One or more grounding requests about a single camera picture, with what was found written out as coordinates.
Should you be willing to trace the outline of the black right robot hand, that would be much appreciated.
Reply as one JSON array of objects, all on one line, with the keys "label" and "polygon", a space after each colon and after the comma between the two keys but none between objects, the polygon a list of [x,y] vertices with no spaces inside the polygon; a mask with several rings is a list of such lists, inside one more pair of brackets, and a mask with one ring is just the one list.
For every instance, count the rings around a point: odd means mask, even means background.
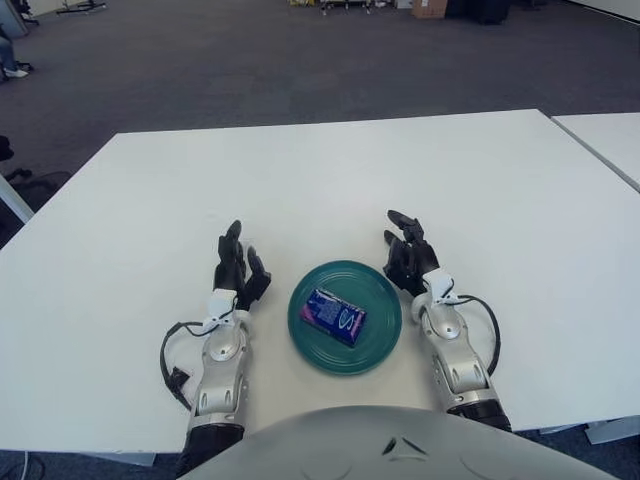
[{"label": "black right robot hand", "polygon": [[455,303],[458,300],[455,282],[440,266],[419,220],[396,210],[388,210],[387,217],[402,233],[402,237],[398,237],[390,230],[384,231],[384,240],[389,247],[383,267],[387,279],[412,299],[429,294],[432,304]]}]

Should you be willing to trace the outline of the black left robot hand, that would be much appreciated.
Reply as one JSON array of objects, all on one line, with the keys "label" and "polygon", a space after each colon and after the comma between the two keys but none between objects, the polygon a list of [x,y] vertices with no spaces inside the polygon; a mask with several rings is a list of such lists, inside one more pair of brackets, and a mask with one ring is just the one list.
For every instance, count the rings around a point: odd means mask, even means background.
[{"label": "black left robot hand", "polygon": [[219,264],[214,270],[213,291],[207,305],[206,331],[246,321],[252,304],[270,286],[271,274],[253,247],[244,249],[241,231],[241,221],[235,220],[219,237]]}]

